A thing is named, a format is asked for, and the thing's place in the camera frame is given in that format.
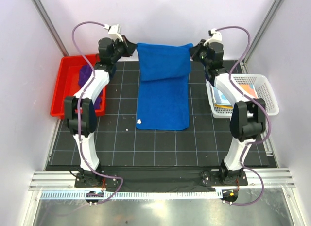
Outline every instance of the cable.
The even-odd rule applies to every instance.
[[[248,146],[248,145],[260,144],[260,143],[265,142],[265,141],[269,138],[269,136],[270,136],[270,134],[271,134],[271,121],[270,121],[270,118],[269,118],[269,115],[268,115],[267,111],[262,107],[262,105],[260,105],[260,104],[259,104],[257,101],[255,101],[253,98],[250,98],[249,96],[244,95],[244,93],[239,89],[239,87],[238,87],[238,86],[232,81],[232,79],[231,79],[231,75],[232,75],[232,72],[233,72],[234,68],[242,61],[242,59],[244,58],[244,56],[245,56],[245,55],[247,54],[247,52],[249,51],[249,48],[250,48],[250,45],[251,45],[251,35],[250,35],[250,33],[249,33],[245,28],[240,27],[240,26],[227,26],[227,27],[222,27],[222,28],[216,29],[216,31],[221,31],[221,30],[226,30],[226,29],[240,29],[240,30],[243,30],[244,32],[246,32],[247,37],[248,37],[247,46],[246,46],[246,48],[245,48],[245,51],[243,52],[243,54],[241,55],[241,57],[239,58],[239,60],[233,65],[233,67],[232,67],[231,70],[230,70],[230,73],[229,73],[229,81],[230,81],[230,83],[233,85],[233,87],[234,87],[240,94],[242,94],[245,98],[247,98],[248,100],[250,100],[251,102],[253,102],[255,105],[258,106],[258,108],[261,109],[261,111],[264,113],[264,115],[265,115],[265,117],[266,117],[266,119],[267,119],[267,121],[268,121],[268,132],[267,132],[267,135],[266,135],[261,141],[255,141],[255,142],[247,143],[247,144],[245,145],[245,147],[244,147],[244,149],[243,149],[243,151],[242,151],[241,157],[240,157],[240,164],[241,164],[241,166],[242,166],[244,169],[247,169],[247,170],[252,171],[253,173],[255,173],[255,174],[258,176],[258,178],[259,178],[259,180],[260,180],[260,182],[261,182],[261,186],[262,186],[260,195],[259,195],[254,201],[249,202],[249,203],[232,203],[232,202],[225,201],[226,203],[229,203],[229,204],[232,204],[232,205],[236,205],[236,206],[248,206],[248,205],[253,204],[253,203],[255,203],[255,202],[257,202],[257,201],[259,201],[259,200],[261,199],[261,197],[262,197],[262,195],[263,195],[263,193],[264,193],[264,183],[263,183],[263,180],[262,180],[261,176],[260,176],[255,170],[246,167],[246,166],[243,164],[242,160],[243,160],[243,157],[244,157],[244,154],[245,154],[245,152],[246,152],[246,150],[247,150],[247,146]]]
[[[119,186],[117,187],[117,189],[114,191],[114,193],[112,193],[108,198],[102,200],[102,201],[99,201],[97,204],[102,204],[102,203],[105,203],[107,202],[109,199],[111,199],[122,187],[123,185],[123,178],[122,177],[118,177],[118,176],[108,176],[108,175],[104,175],[104,174],[101,174],[99,172],[97,172],[96,170],[94,170],[90,164],[88,163],[88,161],[86,160],[84,154],[83,154],[83,149],[82,149],[82,140],[81,140],[81,110],[80,110],[80,106],[81,106],[81,100],[82,100],[82,97],[83,95],[85,94],[85,91],[87,90],[87,88],[91,85],[91,83],[94,81],[95,79],[95,69],[93,67],[93,65],[91,64],[91,62],[87,59],[87,57],[82,53],[82,51],[79,49],[75,39],[74,39],[74,32],[76,31],[76,29],[78,27],[80,27],[81,25],[84,25],[84,24],[97,24],[97,25],[100,25],[102,27],[104,27],[103,24],[101,23],[97,23],[97,22],[93,22],[93,21],[86,21],[86,22],[83,22],[83,23],[79,23],[77,24],[73,30],[72,30],[72,33],[71,33],[71,38],[72,38],[72,42],[74,44],[74,46],[76,47],[77,51],[79,52],[79,54],[84,58],[84,60],[89,64],[89,66],[91,67],[92,69],[92,73],[93,73],[93,78],[91,79],[91,81],[88,83],[88,85],[85,86],[85,88],[83,89],[83,92],[81,93],[79,99],[78,99],[78,106],[77,106],[77,110],[78,110],[78,138],[79,138],[79,151],[80,151],[80,154],[81,154],[81,158],[82,160],[85,162],[85,164],[87,165],[87,167],[93,172],[95,173],[96,175],[98,176],[101,176],[103,178],[109,178],[109,179],[117,179],[117,180],[120,180],[121,183],[119,184]]]

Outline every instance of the gray floor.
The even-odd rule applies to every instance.
[[[233,61],[225,61],[229,70]],[[241,67],[235,73],[241,73]],[[136,129],[139,90],[138,62],[119,62],[106,88],[105,116],[95,132],[101,165],[116,166],[216,166],[226,156],[232,140],[229,119],[213,118],[207,98],[203,66],[192,63],[188,84],[190,126],[184,131]],[[79,165],[72,135],[61,122],[47,170],[52,166]],[[269,165],[263,145],[252,146],[249,166]]]
[[[260,190],[242,189],[238,202],[254,200]],[[282,189],[266,189],[261,200],[229,206],[219,199],[111,201],[82,207],[84,200],[40,200],[34,226],[293,226]]]

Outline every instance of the blue cloth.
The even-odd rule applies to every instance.
[[[137,129],[183,130],[189,127],[189,48],[138,43],[140,66]]]

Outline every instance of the black tiled surface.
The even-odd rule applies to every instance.
[[[229,70],[234,61],[225,61]],[[188,84],[189,127],[183,131],[136,129],[139,64],[119,62],[106,89],[105,116],[98,118],[95,146],[102,165],[217,166],[226,156],[232,136],[229,119],[211,115],[204,67],[191,63]],[[240,65],[235,72],[242,72]],[[49,165],[79,165],[77,146],[61,122]],[[262,144],[252,146],[246,165],[269,165]]]

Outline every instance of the robotic arm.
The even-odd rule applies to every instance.
[[[230,185],[241,178],[245,157],[250,149],[251,142],[265,131],[265,115],[245,95],[254,98],[241,88],[234,79],[229,79],[229,74],[223,68],[223,45],[222,36],[216,29],[209,31],[211,36],[208,40],[201,40],[198,45],[190,49],[191,59],[201,62],[205,66],[205,77],[207,82],[220,90],[233,106],[230,121],[230,132],[232,142],[227,156],[222,160],[218,178],[220,183]],[[265,108],[263,99],[256,99]]]
[[[94,66],[95,77],[91,75],[84,86],[74,96],[65,98],[65,123],[79,146],[76,110],[78,99],[84,89],[87,88],[81,101],[81,140],[83,154],[89,165],[97,172],[101,172],[102,170],[95,150],[94,131],[97,127],[97,117],[93,104],[100,92],[115,74],[115,63],[121,57],[130,57],[136,49],[136,44],[129,42],[124,35],[120,34],[119,25],[109,26],[106,24],[104,28],[108,30],[111,38],[106,37],[98,42],[100,60]],[[81,154],[80,160],[81,170],[77,174],[77,179],[80,180],[82,187],[85,187],[85,184],[90,184],[91,186],[99,184],[102,178],[90,170],[82,159]]]

